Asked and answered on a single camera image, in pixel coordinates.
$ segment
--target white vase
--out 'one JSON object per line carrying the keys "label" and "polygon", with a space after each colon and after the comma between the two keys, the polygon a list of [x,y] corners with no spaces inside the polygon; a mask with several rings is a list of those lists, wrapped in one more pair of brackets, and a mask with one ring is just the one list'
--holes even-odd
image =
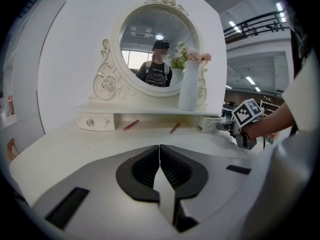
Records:
{"label": "white vase", "polygon": [[184,76],[181,83],[178,108],[195,111],[199,92],[199,66],[197,61],[187,60],[184,63]]}
{"label": "white vase", "polygon": [[174,86],[177,83],[182,81],[182,72],[184,71],[182,68],[171,68],[172,77],[170,81],[170,86]]}

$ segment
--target black t-shirt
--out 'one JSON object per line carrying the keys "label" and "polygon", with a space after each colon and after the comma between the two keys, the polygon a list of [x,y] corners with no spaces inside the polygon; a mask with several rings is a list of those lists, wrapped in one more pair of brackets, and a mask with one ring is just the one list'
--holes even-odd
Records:
{"label": "black t-shirt", "polygon": [[172,78],[172,70],[170,68],[168,75],[165,77],[165,64],[157,64],[154,61],[152,61],[148,72],[146,67],[147,62],[144,62],[138,74],[136,76],[146,82],[147,84],[151,86],[157,86],[157,87],[168,87],[170,86],[170,81]]}

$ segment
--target black cap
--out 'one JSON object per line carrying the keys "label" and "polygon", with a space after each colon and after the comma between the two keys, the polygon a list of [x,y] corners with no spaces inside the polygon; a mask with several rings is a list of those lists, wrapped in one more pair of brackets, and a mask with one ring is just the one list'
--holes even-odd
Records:
{"label": "black cap", "polygon": [[170,45],[169,42],[166,40],[156,40],[154,42],[153,48],[154,49],[169,49]]}

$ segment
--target black rectangular slot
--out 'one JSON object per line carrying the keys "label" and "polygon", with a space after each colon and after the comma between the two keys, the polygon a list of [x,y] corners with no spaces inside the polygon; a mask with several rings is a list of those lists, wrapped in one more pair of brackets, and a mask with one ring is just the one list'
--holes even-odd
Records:
{"label": "black rectangular slot", "polygon": [[229,165],[226,169],[239,174],[246,174],[246,175],[248,175],[251,172],[251,169],[249,168],[244,168],[236,165]]}
{"label": "black rectangular slot", "polygon": [[75,187],[50,213],[46,220],[63,230],[90,191]]}

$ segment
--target round mirror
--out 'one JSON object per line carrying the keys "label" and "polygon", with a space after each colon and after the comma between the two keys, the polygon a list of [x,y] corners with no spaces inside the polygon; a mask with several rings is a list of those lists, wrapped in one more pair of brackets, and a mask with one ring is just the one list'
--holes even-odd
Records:
{"label": "round mirror", "polygon": [[166,62],[173,56],[178,42],[198,48],[187,23],[164,8],[139,9],[124,23],[121,35],[123,59],[142,82],[154,87],[170,87],[181,82],[183,70]]}

